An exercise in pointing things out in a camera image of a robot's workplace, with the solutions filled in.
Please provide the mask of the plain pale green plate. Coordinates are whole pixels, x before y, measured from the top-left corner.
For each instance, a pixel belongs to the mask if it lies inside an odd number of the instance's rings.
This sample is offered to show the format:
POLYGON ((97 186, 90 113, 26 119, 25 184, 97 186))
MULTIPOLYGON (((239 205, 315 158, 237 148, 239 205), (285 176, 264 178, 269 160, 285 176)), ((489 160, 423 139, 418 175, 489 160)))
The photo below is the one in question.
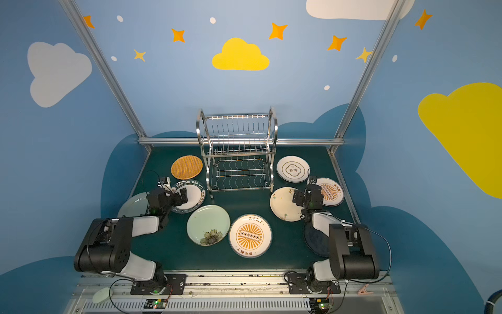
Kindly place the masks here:
POLYGON ((148 206, 149 201, 147 193, 142 192, 136 194, 124 203, 124 205, 120 208, 117 217, 139 217, 147 212, 148 206))

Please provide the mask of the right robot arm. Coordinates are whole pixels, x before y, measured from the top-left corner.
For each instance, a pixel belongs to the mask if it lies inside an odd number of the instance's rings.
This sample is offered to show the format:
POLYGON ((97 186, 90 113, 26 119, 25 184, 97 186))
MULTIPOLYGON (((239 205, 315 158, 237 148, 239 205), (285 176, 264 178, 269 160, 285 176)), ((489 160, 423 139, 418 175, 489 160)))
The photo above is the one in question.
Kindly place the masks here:
POLYGON ((301 207, 301 217, 328 237, 328 258, 307 271, 309 284, 339 279, 377 279, 380 266, 370 230, 366 225, 345 222, 322 210, 321 186, 309 183, 295 191, 292 202, 301 207))

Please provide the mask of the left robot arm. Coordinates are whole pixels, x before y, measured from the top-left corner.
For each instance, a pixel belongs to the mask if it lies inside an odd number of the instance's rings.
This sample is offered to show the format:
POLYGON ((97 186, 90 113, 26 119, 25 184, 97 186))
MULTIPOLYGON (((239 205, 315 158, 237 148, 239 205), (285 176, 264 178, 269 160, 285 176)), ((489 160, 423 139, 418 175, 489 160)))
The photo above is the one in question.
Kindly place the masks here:
POLYGON ((97 218, 92 221, 75 255, 77 272, 113 274, 146 283, 152 294, 167 286, 159 262, 146 260, 131 252, 132 239, 155 234, 167 226, 172 209, 188 202, 185 188, 168 191, 158 187, 147 196, 150 207, 138 217, 97 218))

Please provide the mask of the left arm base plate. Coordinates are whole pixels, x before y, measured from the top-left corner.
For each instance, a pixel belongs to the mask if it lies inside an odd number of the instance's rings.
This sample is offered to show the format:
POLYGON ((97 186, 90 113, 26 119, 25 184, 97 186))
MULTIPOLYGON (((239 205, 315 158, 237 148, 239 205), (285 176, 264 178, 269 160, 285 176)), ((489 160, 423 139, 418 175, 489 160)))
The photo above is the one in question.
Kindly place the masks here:
POLYGON ((181 295, 184 292, 187 275, 185 273, 167 273, 159 281, 136 281, 130 294, 140 296, 181 295))

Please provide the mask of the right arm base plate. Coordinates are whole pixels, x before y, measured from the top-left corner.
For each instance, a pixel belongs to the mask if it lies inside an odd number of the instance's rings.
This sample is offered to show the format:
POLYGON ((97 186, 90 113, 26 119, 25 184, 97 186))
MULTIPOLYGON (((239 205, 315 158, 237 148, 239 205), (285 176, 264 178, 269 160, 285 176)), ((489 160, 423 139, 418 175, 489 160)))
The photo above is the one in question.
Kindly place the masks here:
POLYGON ((317 281, 307 273, 286 272, 284 280, 290 294, 341 294, 338 282, 317 281))

